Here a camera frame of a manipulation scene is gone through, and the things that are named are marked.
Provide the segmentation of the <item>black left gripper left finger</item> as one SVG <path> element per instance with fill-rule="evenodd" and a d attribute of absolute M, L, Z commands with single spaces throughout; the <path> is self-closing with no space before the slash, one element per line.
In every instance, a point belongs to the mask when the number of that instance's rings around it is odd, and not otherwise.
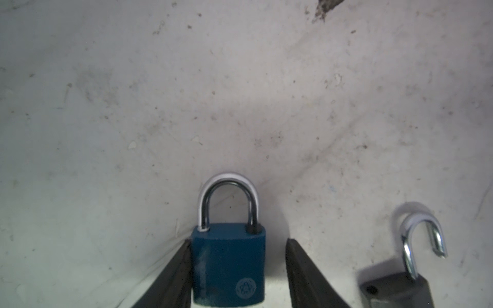
<path fill-rule="evenodd" d="M 187 239 L 133 308 L 190 308 L 192 287 L 191 240 Z"/>

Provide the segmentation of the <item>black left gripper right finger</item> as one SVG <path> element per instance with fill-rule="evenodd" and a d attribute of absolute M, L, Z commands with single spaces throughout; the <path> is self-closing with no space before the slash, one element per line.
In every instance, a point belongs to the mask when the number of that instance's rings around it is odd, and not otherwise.
<path fill-rule="evenodd" d="M 287 239 L 285 259 L 292 307 L 349 308 L 295 239 Z"/>

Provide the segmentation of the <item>small grey padlock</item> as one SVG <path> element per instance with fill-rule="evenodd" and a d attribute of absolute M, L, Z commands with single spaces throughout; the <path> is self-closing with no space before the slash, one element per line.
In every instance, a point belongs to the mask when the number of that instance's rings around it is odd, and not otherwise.
<path fill-rule="evenodd" d="M 413 231 L 425 223 L 430 244 L 436 256 L 446 258 L 442 227 L 434 215 L 416 212 L 408 215 L 400 226 L 401 255 L 404 272 L 393 273 L 359 285 L 363 307 L 434 307 L 429 282 L 419 274 L 412 249 Z"/>

